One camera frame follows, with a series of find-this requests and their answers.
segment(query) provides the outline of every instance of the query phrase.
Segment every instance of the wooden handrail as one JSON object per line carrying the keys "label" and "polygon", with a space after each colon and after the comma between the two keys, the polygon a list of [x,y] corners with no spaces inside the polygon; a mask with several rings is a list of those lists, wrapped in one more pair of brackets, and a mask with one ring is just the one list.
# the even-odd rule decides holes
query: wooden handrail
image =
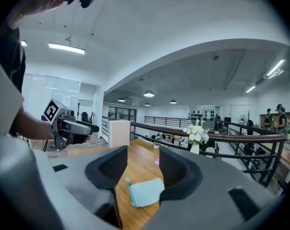
{"label": "wooden handrail", "polygon": [[[166,134],[171,134],[175,136],[187,137],[187,134],[180,129],[165,128],[159,126],[151,126],[146,124],[140,124],[131,122],[132,126],[144,128],[148,130],[158,131]],[[208,133],[209,139],[213,141],[223,141],[223,142],[240,142],[240,143],[273,143],[276,141],[286,140],[286,136],[282,134],[274,135],[259,135],[259,136],[240,136],[240,135],[220,135],[214,133]]]}

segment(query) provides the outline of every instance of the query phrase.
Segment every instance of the ceiling beam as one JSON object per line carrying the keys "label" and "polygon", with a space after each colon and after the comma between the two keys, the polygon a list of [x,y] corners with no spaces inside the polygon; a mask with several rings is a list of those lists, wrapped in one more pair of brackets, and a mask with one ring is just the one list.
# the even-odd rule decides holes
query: ceiling beam
{"label": "ceiling beam", "polygon": [[225,83],[224,86],[223,86],[223,89],[224,89],[224,90],[228,88],[228,86],[229,86],[230,82],[232,81],[232,79],[234,78],[234,76],[235,76],[237,70],[240,68],[240,64],[241,64],[241,62],[242,62],[242,60],[243,60],[243,58],[244,58],[244,56],[245,56],[245,52],[246,52],[246,49],[242,49],[242,50],[240,50],[240,52],[238,53],[238,55],[237,55],[237,57],[236,57],[236,60],[235,60],[234,67],[233,67],[233,69],[232,69],[232,72],[231,72],[231,74],[229,75],[229,77],[228,77],[226,83]]}

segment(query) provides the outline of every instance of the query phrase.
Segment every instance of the fluorescent light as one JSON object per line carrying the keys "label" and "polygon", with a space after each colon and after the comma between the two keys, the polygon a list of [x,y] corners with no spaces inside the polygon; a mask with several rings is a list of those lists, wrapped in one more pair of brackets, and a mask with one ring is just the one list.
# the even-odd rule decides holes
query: fluorescent light
{"label": "fluorescent light", "polygon": [[144,96],[146,96],[146,97],[153,97],[153,96],[154,96],[154,93],[153,93],[151,90],[147,90],[147,91],[144,93]]}
{"label": "fluorescent light", "polygon": [[67,45],[62,45],[62,44],[49,43],[49,47],[50,48],[55,48],[55,49],[67,50],[67,51],[79,53],[79,54],[82,54],[82,55],[85,54],[85,50],[84,49],[75,48],[75,47],[71,47],[71,46],[67,46]]}
{"label": "fluorescent light", "polygon": [[246,91],[246,93],[250,92],[251,90],[253,90],[255,88],[255,86],[252,86],[249,90]]}
{"label": "fluorescent light", "polygon": [[267,76],[271,75],[279,66],[283,64],[284,61],[285,61],[284,59],[279,61],[279,63],[267,74]]}

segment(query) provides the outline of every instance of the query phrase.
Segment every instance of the person's arm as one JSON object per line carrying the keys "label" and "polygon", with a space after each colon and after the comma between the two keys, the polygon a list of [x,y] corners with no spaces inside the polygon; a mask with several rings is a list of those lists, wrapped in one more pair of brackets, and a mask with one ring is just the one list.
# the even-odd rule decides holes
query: person's arm
{"label": "person's arm", "polygon": [[284,128],[285,127],[285,118],[282,118],[281,121],[282,121],[282,124],[278,125],[278,128]]}
{"label": "person's arm", "polygon": [[23,107],[20,108],[16,116],[16,131],[28,139],[54,139],[54,135],[51,132],[51,125],[46,121],[41,121],[32,117]]}

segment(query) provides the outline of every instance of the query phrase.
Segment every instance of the white ceiling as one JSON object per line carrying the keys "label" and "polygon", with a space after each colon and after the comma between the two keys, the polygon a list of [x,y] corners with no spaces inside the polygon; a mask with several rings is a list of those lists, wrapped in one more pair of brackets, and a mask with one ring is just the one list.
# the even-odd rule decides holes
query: white ceiling
{"label": "white ceiling", "polygon": [[[123,84],[108,93],[104,101],[115,103],[120,97],[131,99],[137,97],[146,102],[148,98],[143,96],[146,90],[153,91],[156,98],[161,98],[168,93],[190,90],[216,92],[225,89],[227,81],[229,84],[225,91],[243,94],[261,76],[266,75],[280,59],[285,58],[286,63],[280,67],[284,73],[262,83],[262,86],[272,87],[271,83],[273,83],[277,87],[290,77],[290,51],[287,53],[282,51],[284,47],[279,51],[232,49],[187,57],[151,70]],[[240,57],[237,71],[229,79]]]}
{"label": "white ceiling", "polygon": [[[260,38],[290,44],[285,39],[285,30],[277,25],[262,0],[95,0],[87,9],[82,9],[76,0],[69,6],[27,16],[20,28],[22,40],[29,45],[27,62],[78,68],[84,71],[83,76],[87,75],[86,80],[79,80],[106,85],[106,90],[156,59],[207,41]],[[48,48],[48,42],[69,44],[65,38],[70,34],[71,45],[84,48],[84,56]],[[187,85],[220,87],[233,67],[236,50],[220,54],[217,62],[222,67],[208,60],[211,57],[208,53],[171,63],[169,72],[175,71],[178,64],[184,65],[179,66],[185,69],[180,78]],[[256,58],[263,61],[269,55],[256,54]],[[205,72],[199,75],[199,70],[192,71],[194,67],[200,68],[200,63],[195,62],[206,65]],[[255,77],[257,69],[252,71]],[[221,74],[221,78],[213,80],[214,74]],[[152,79],[152,87],[159,82],[156,89],[172,90],[174,86],[168,82],[175,77],[169,73],[165,77]],[[243,87],[247,80],[237,77],[229,87]]]}

